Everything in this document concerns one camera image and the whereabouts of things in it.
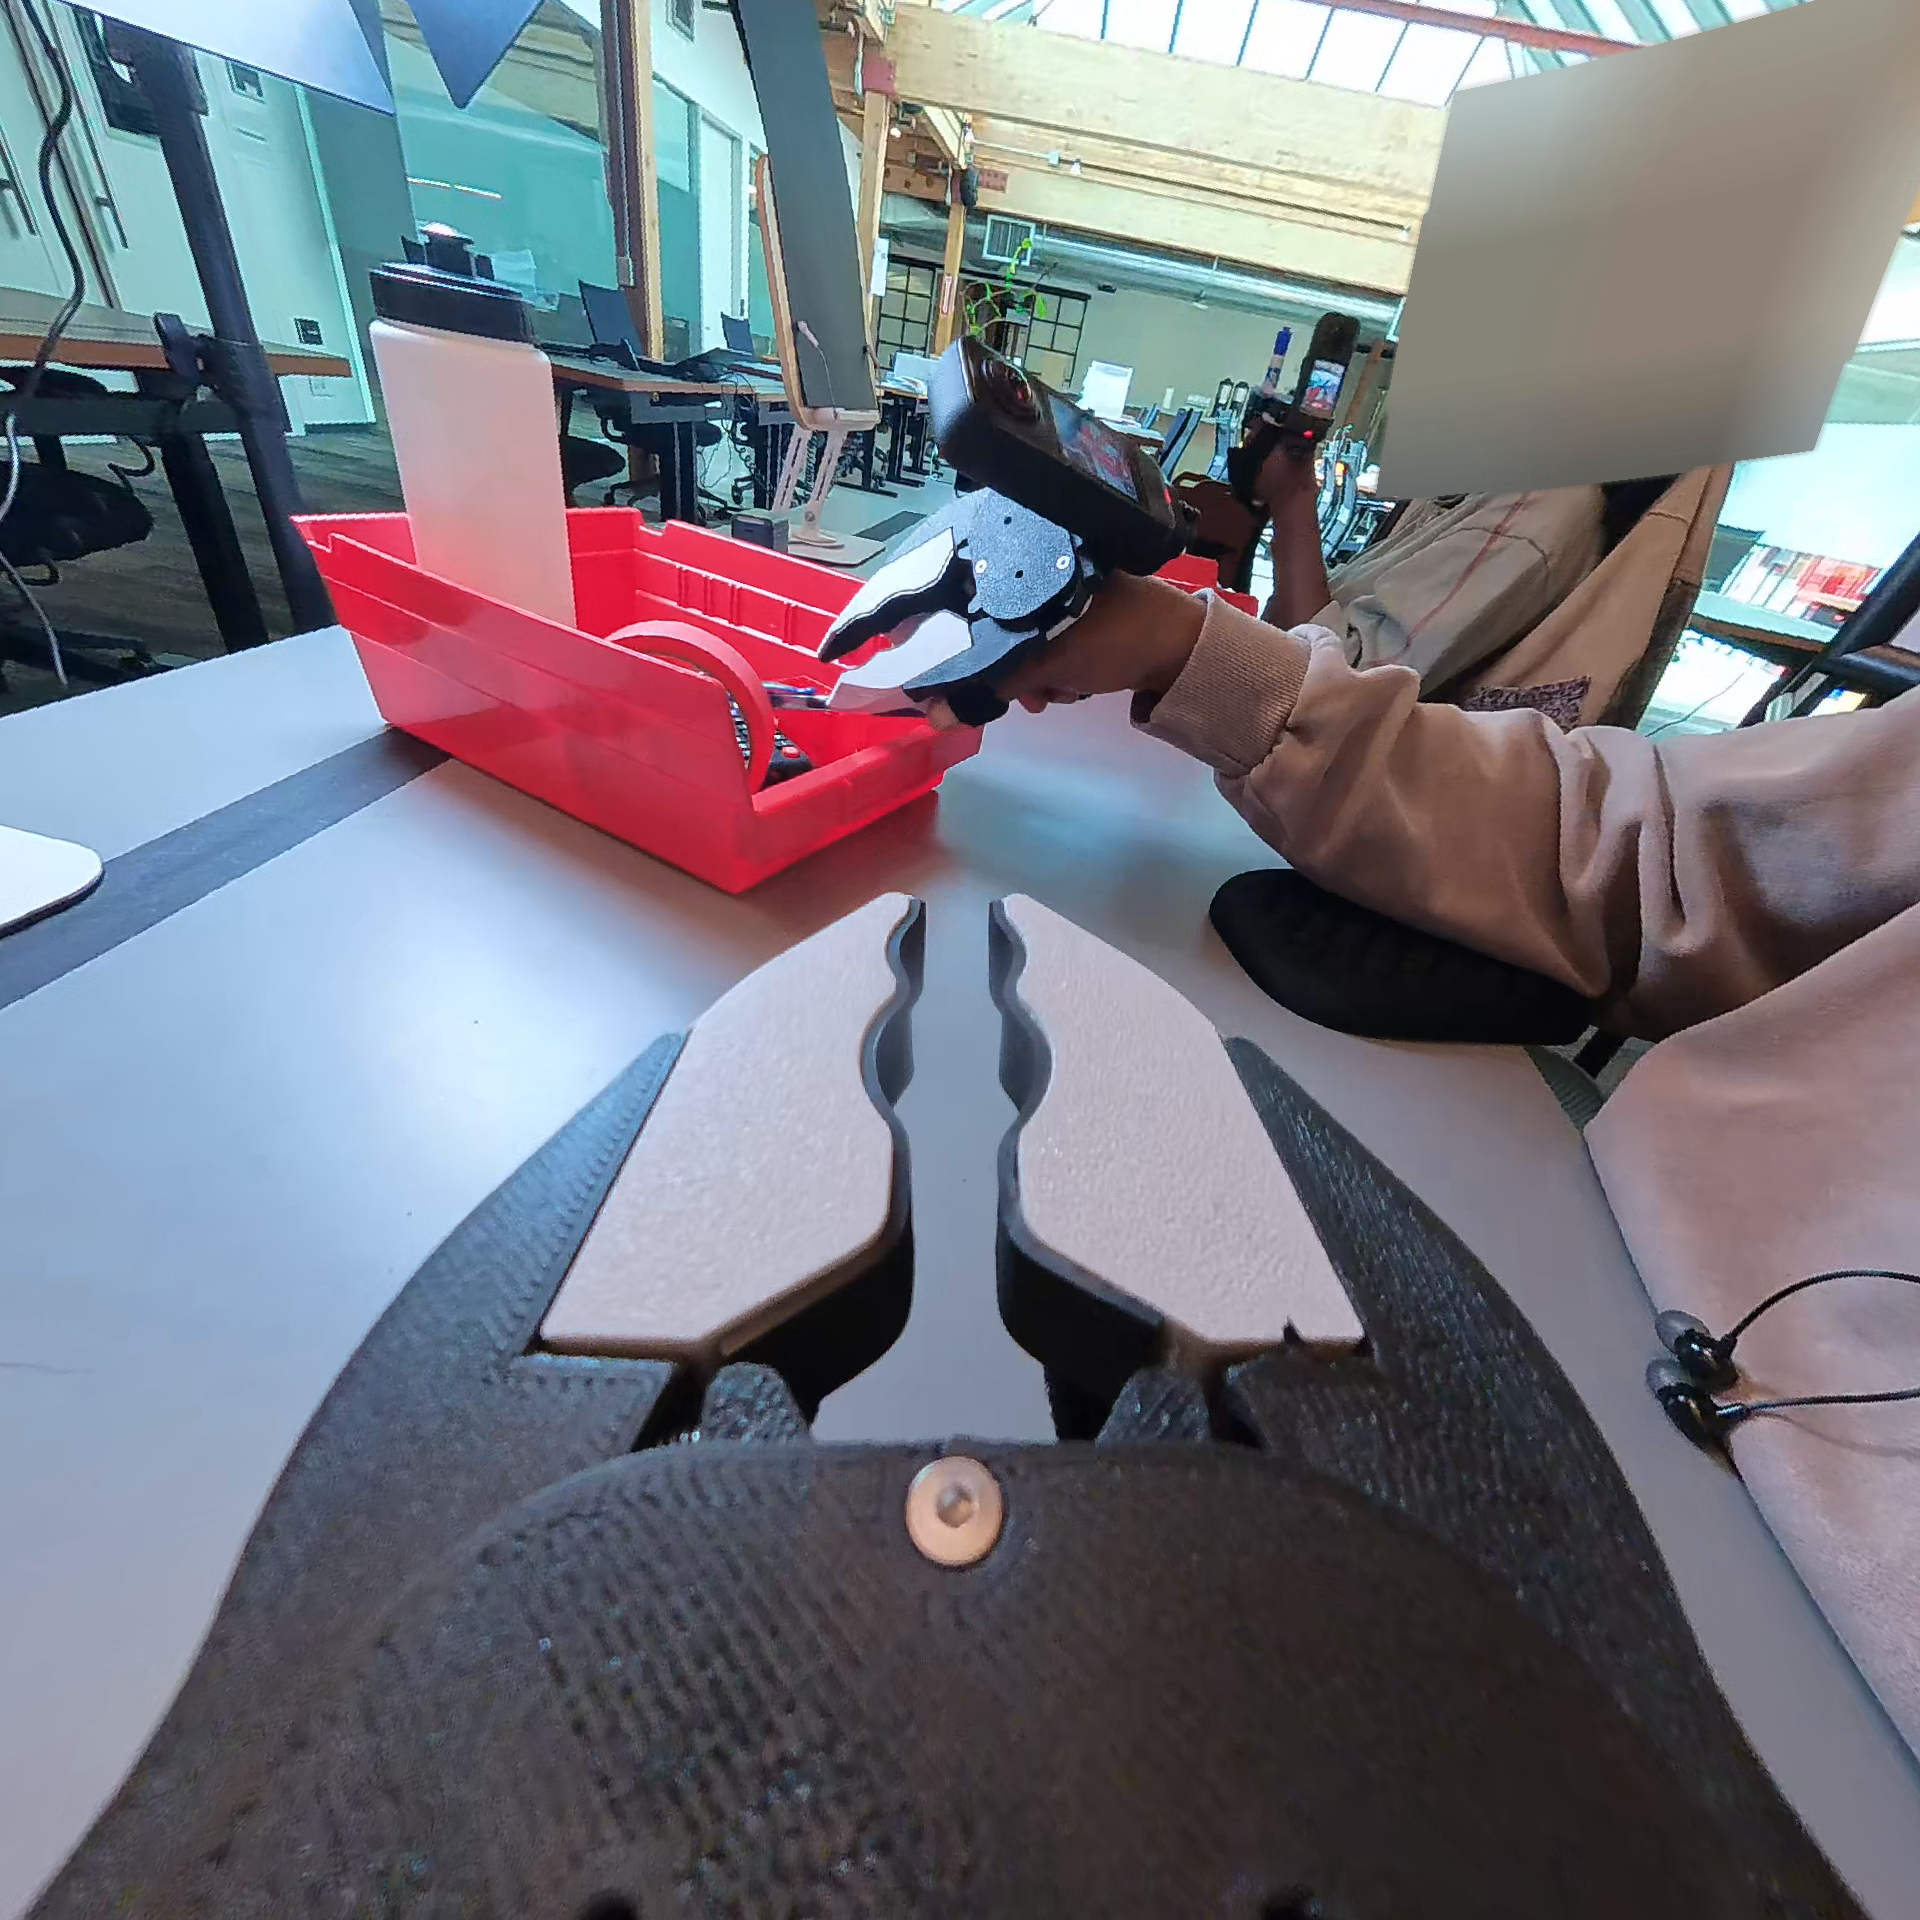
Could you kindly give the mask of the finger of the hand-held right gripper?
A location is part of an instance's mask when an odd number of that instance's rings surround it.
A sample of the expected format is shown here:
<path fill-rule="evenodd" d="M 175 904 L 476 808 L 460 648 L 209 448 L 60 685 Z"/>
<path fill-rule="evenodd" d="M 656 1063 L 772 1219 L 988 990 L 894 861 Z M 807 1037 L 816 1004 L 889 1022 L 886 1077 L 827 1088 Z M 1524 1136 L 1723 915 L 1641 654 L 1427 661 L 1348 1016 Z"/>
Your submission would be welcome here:
<path fill-rule="evenodd" d="M 830 713 L 911 713 L 927 703 L 948 701 L 966 685 L 979 668 L 971 619 L 947 608 L 913 612 L 889 632 L 871 632 L 879 648 L 863 663 L 853 663 L 855 621 L 837 617 L 825 630 L 825 659 L 840 670 L 825 694 Z"/>
<path fill-rule="evenodd" d="M 831 619 L 817 644 L 820 661 L 839 661 L 859 646 L 899 632 L 932 612 L 969 608 L 969 558 L 951 526 L 886 560 Z"/>

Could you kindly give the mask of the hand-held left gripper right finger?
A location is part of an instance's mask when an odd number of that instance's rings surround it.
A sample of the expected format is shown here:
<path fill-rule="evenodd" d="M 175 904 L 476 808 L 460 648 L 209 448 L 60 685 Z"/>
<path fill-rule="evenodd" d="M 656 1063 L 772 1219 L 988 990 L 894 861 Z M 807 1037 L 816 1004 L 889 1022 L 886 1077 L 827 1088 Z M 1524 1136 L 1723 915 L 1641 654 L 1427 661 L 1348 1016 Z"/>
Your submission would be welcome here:
<path fill-rule="evenodd" d="M 1356 1353 L 1360 1315 L 1213 1022 L 1033 896 L 991 903 L 990 984 L 1015 1342 L 1047 1369 Z"/>

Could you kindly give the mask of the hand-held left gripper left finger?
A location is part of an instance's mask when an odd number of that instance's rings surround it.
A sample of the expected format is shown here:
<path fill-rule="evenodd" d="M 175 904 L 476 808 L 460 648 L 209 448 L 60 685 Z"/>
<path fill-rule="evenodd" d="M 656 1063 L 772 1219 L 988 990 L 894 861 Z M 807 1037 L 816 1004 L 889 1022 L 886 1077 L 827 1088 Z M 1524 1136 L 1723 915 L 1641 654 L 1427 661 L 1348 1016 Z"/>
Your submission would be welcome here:
<path fill-rule="evenodd" d="M 543 1315 L 549 1350 L 725 1364 L 905 1248 L 924 932 L 924 901 L 879 894 L 696 1016 Z"/>

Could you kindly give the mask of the red tape roll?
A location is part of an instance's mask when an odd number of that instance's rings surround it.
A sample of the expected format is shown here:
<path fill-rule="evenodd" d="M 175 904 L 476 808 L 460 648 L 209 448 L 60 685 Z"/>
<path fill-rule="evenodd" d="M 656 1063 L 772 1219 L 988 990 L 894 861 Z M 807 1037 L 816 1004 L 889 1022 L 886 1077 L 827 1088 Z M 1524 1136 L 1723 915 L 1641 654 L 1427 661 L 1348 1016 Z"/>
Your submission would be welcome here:
<path fill-rule="evenodd" d="M 636 655 L 685 665 L 716 680 L 748 726 L 748 790 L 760 793 L 774 750 L 774 711 L 760 672 L 729 643 L 685 619 L 643 619 L 607 636 Z"/>

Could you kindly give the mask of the person's right forearm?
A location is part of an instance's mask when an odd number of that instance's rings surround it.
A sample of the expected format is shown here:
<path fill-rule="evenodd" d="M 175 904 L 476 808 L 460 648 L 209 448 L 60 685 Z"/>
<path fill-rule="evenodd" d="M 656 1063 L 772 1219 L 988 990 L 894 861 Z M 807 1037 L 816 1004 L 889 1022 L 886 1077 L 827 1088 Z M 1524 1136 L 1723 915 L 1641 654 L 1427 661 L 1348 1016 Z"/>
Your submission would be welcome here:
<path fill-rule="evenodd" d="M 1655 737 L 1420 699 L 1323 629 L 1203 595 L 1133 723 L 1332 894 L 1547 975 L 1657 1040 L 1781 990 L 1917 899 L 1916 689 Z"/>

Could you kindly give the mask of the green potted plant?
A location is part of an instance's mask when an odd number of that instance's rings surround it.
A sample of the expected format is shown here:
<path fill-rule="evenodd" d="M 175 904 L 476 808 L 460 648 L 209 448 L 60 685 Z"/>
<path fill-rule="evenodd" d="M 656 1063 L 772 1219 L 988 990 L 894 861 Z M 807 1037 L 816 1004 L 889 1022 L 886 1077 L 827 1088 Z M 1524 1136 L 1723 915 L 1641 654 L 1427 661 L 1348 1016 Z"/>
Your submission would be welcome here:
<path fill-rule="evenodd" d="M 1030 265 L 1033 251 L 1035 240 L 1025 236 L 1006 261 L 988 261 L 997 271 L 963 283 L 960 313 L 966 334 L 985 337 L 999 324 L 1030 324 L 1048 318 L 1041 287 L 1035 280 L 1022 280 L 1022 269 Z"/>

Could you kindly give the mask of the wooden office desk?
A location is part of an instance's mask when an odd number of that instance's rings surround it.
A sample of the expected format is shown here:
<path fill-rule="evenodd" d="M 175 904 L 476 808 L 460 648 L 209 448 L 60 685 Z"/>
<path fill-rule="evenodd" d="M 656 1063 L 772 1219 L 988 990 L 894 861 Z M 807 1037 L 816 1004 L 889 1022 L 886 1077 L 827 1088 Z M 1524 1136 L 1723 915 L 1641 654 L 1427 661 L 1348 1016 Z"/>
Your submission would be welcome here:
<path fill-rule="evenodd" d="M 177 315 L 140 318 L 77 303 L 60 323 L 49 294 L 5 289 L 5 367 L 45 367 L 95 377 L 105 397 L 12 400 L 21 457 L 33 457 L 32 433 L 62 441 L 128 441 L 147 451 L 172 489 L 215 630 L 225 651 L 268 643 L 208 437 L 245 437 L 254 425 L 286 451 L 286 377 L 350 377 L 352 364 L 316 343 L 263 345 L 263 369 L 243 369 L 243 352 Z"/>
<path fill-rule="evenodd" d="M 709 511 L 768 511 L 796 425 L 780 380 L 765 367 L 675 374 L 623 367 L 611 356 L 545 347 L 559 417 L 585 400 L 629 455 L 631 491 L 656 493 L 662 520 L 705 524 Z M 704 487 L 702 459 L 731 448 L 743 478 L 719 495 Z"/>

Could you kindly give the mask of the black board with wooden edge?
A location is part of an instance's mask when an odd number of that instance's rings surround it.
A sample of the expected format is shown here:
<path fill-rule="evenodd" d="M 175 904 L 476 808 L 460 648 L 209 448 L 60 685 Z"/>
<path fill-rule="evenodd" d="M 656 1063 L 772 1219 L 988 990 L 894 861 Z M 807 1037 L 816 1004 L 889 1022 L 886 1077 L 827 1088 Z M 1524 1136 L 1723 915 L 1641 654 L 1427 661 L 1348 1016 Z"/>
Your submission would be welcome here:
<path fill-rule="evenodd" d="M 809 3 L 734 3 L 731 12 L 763 129 L 753 196 L 792 421 L 774 517 L 791 553 L 855 569 L 879 541 L 827 531 L 822 511 L 845 444 L 879 425 L 879 406 L 825 36 Z"/>

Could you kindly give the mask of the white water bottle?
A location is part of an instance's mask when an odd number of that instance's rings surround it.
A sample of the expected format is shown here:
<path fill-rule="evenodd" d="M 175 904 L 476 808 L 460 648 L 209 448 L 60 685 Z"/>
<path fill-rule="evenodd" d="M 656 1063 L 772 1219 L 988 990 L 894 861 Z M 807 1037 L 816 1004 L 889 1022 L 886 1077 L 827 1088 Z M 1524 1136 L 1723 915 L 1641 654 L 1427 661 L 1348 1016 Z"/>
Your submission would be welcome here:
<path fill-rule="evenodd" d="M 526 302 L 424 224 L 371 273 L 368 329 L 421 569 L 579 621 L 553 374 Z"/>

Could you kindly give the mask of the studio softbox light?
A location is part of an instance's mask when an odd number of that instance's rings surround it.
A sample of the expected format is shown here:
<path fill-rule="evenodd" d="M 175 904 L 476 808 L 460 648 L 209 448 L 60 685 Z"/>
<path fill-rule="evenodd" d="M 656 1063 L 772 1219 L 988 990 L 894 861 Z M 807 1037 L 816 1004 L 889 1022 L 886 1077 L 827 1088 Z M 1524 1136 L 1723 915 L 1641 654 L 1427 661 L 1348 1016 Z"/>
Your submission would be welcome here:
<path fill-rule="evenodd" d="M 208 303 L 209 334 L 182 324 L 159 327 L 159 345 L 185 372 L 206 374 L 217 400 L 236 413 L 238 437 L 268 520 L 295 630 L 333 623 L 310 549 L 297 531 L 304 503 L 297 491 L 278 374 L 261 343 L 223 195 L 201 129 L 198 52 L 255 67 L 275 78 L 317 88 L 336 100 L 393 116 L 393 86 L 372 49 L 372 27 L 353 4 L 321 3 L 101 3 L 75 4 L 107 23 L 113 57 L 128 63 L 147 93 L 159 153 L 174 182 L 182 236 Z M 539 3 L 421 3 L 406 4 L 449 100 L 465 108 L 542 6 Z M 423 240 L 424 265 L 375 269 L 375 311 L 419 319 L 476 337 L 533 343 L 526 302 L 509 285 L 462 277 L 468 251 L 460 236 Z"/>

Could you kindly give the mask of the black framed white sign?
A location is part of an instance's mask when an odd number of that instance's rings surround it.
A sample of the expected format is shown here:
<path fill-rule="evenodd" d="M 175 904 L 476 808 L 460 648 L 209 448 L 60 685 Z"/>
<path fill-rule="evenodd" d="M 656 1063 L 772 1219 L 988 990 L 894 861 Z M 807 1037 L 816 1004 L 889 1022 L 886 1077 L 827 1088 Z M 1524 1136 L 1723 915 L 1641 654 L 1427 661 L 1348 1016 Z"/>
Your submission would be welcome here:
<path fill-rule="evenodd" d="M 1861 608 L 1811 663 L 1790 715 L 1808 715 L 1836 692 L 1887 703 L 1917 687 L 1917 537 L 1885 569 Z"/>

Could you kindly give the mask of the black wired earphones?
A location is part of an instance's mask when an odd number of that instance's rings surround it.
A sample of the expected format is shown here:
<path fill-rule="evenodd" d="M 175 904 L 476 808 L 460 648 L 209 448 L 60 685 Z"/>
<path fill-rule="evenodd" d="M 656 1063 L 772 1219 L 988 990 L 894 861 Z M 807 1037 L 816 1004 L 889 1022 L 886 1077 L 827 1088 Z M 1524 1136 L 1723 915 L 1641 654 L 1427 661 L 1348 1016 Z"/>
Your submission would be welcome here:
<path fill-rule="evenodd" d="M 1737 1347 L 1747 1329 L 1750 1329 L 1766 1312 L 1800 1294 L 1854 1280 L 1911 1289 L 1917 1287 L 1917 1275 L 1913 1270 L 1887 1267 L 1841 1267 L 1820 1270 L 1764 1294 L 1720 1332 L 1713 1332 L 1694 1312 L 1683 1312 L 1678 1308 L 1659 1310 L 1653 1319 L 1653 1332 L 1661 1350 L 1646 1366 L 1646 1390 L 1659 1403 L 1669 1424 L 1697 1449 L 1723 1449 L 1726 1440 L 1740 1425 L 1784 1412 L 1916 1403 L 1916 1385 L 1851 1395 L 1726 1399 L 1723 1391 L 1742 1380 Z"/>

